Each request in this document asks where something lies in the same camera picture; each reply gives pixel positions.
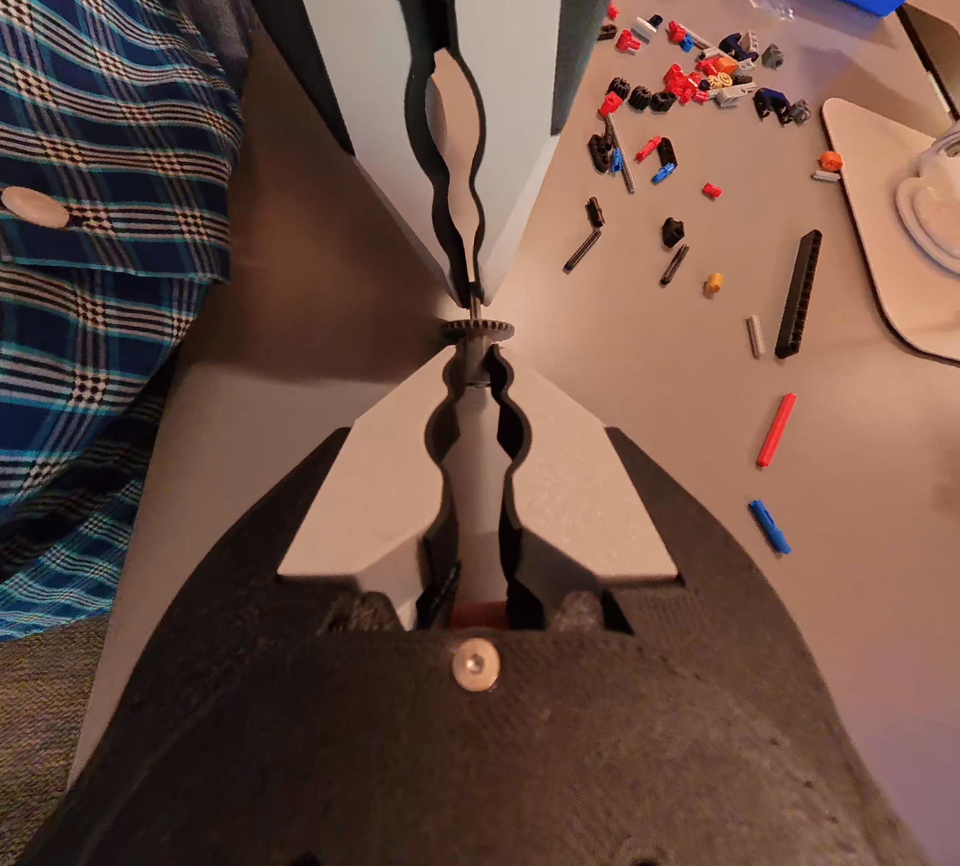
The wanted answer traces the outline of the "small grey lego gear assembly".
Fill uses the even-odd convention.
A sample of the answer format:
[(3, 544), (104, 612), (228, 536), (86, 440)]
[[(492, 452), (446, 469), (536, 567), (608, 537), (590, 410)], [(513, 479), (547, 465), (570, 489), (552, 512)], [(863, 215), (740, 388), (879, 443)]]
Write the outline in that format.
[(455, 347), (454, 364), (458, 381), (464, 387), (488, 389), (491, 374), (486, 367), (491, 346), (514, 336), (515, 327), (505, 321), (492, 319), (483, 313), (479, 284), (470, 285), (467, 304), (468, 317), (447, 319), (440, 323), (442, 338)]

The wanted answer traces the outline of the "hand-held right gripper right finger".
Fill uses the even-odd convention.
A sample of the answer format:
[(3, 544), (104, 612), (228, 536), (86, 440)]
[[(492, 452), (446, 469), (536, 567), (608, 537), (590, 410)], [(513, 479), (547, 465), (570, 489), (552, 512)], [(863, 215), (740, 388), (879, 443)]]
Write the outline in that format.
[(510, 351), (491, 346), (484, 366), (509, 459), (498, 539), (510, 627), (543, 629), (586, 594), (603, 625), (628, 630), (615, 593), (680, 574), (607, 428)]

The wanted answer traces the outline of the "red lego axle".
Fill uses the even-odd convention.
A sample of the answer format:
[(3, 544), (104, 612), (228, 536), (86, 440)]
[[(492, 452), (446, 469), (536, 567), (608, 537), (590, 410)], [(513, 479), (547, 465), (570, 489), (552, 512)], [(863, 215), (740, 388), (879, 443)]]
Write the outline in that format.
[(758, 469), (766, 469), (772, 464), (796, 403), (795, 393), (782, 396), (754, 462)]

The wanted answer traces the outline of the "person in plaid shirt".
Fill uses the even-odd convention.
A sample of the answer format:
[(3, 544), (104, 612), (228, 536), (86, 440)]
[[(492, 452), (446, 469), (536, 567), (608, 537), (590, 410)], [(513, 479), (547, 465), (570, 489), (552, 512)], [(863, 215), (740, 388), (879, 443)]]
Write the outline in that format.
[(243, 0), (2, 0), (2, 642), (107, 615), (231, 276)]

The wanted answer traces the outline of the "long black lego beam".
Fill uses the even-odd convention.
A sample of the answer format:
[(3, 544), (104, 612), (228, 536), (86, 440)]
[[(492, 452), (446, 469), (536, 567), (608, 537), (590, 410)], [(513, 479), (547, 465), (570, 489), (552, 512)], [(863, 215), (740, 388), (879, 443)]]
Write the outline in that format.
[(778, 359), (798, 354), (805, 330), (823, 234), (814, 229), (800, 238), (774, 347)]

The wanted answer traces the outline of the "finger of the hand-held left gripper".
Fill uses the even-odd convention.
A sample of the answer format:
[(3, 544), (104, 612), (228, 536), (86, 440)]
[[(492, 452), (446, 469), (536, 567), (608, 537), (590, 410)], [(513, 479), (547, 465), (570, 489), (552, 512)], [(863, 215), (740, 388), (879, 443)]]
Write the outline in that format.
[(482, 142), (475, 278), (489, 305), (510, 271), (559, 136), (552, 132), (562, 0), (454, 0), (457, 46)]
[(472, 283), (431, 128), (437, 43), (430, 0), (301, 0), (355, 163), (458, 306)]

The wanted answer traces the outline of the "white rounded object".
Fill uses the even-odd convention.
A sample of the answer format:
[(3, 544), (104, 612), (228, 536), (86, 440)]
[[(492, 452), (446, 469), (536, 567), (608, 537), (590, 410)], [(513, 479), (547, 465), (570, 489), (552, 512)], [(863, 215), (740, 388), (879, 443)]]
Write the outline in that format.
[(959, 275), (959, 123), (918, 153), (894, 193), (901, 224), (919, 249)]

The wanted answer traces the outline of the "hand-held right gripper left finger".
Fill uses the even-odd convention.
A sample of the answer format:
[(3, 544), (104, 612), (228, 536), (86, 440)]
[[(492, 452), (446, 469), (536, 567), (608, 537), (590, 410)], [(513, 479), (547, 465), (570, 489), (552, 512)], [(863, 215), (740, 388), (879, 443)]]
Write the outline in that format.
[(406, 629), (443, 617), (458, 518), (444, 459), (459, 438), (457, 351), (448, 346), (357, 419), (277, 569), (386, 596)]

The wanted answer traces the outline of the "pile of mixed lego pieces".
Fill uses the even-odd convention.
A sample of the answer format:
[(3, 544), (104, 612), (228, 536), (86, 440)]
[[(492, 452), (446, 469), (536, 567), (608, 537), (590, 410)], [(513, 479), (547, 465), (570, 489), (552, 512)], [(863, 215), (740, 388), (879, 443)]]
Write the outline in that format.
[(641, 84), (633, 85), (623, 77), (613, 78), (597, 109), (597, 116), (607, 119), (623, 105), (641, 113), (668, 112), (674, 105), (691, 102), (713, 102), (718, 108), (732, 108), (750, 97), (757, 116), (775, 116), (781, 125), (802, 125), (810, 120), (812, 110), (805, 99), (790, 99), (784, 92), (764, 86), (755, 80), (758, 67), (778, 69), (785, 63), (783, 50), (777, 44), (761, 47), (754, 30), (734, 32), (711, 44), (689, 30), (678, 20), (664, 21), (653, 14), (638, 17), (629, 28), (619, 29), (618, 9), (607, 11), (607, 23), (599, 32), (598, 41), (615, 41), (615, 48), (633, 54), (664, 33), (669, 44), (680, 52), (694, 54), (689, 68), (673, 63), (666, 69), (659, 90)]

